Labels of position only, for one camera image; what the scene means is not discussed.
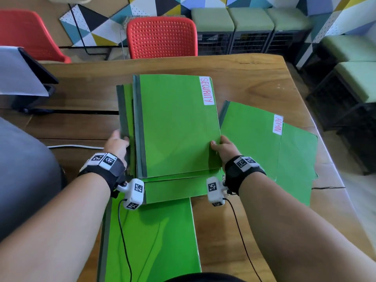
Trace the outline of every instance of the person's right hand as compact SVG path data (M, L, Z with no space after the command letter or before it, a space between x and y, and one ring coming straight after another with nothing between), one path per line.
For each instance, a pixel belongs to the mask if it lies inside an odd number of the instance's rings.
M224 135L221 136L220 144L217 144L215 141L211 141L210 147L219 153L219 156L222 159L223 171L224 171L224 166L231 158L237 155L241 155L241 153L238 151L235 144L230 142L230 140Z

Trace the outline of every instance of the white label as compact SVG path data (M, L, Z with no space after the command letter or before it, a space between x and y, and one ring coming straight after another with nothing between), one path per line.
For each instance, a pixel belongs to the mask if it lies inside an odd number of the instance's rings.
M214 105L213 91L211 88L210 77L199 76L204 105Z
M282 126L283 126L283 116L274 114L273 133L282 135Z

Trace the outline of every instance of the perforated backrest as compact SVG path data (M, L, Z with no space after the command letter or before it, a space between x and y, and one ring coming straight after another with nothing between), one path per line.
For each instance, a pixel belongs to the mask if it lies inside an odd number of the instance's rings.
M196 26L188 18L133 19L127 25L127 40L132 59L197 56Z
M71 62L61 53L38 14L28 10L0 10L0 45L24 47L38 61Z

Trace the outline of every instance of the teal triangle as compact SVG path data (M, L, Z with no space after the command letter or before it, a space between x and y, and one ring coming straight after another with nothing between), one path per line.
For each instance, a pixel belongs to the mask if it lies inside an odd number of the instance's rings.
M229 4L229 8L242 8L249 7L251 0L236 0L235 2Z
M251 0L249 7L251 8L271 8L273 5L268 2L268 0Z
M130 4L126 5L120 11L115 13L112 17L110 17L110 19L116 23L123 24L125 18L129 16L132 16L132 10L130 9Z
M60 22L63 25L65 31L67 32L67 34L68 34L69 38L71 39L71 41L73 42L73 44L75 44L76 42L81 40L80 35L78 34L77 27L75 25L71 25L71 24L63 22L63 21L60 21ZM81 33L82 38L84 38L90 32L80 28L80 33Z
M313 29L311 32L312 40L317 36L321 28L324 26L326 21L329 19L332 13L325 13L325 14L315 14L313 16L309 16L308 18L313 23Z

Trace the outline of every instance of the red chair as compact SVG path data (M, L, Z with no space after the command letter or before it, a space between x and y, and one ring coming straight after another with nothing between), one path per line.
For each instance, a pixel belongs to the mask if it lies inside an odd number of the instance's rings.
M135 18L127 25L132 59L197 56L194 22L181 17Z
M23 47L35 60L71 63L32 11L0 10L0 45Z

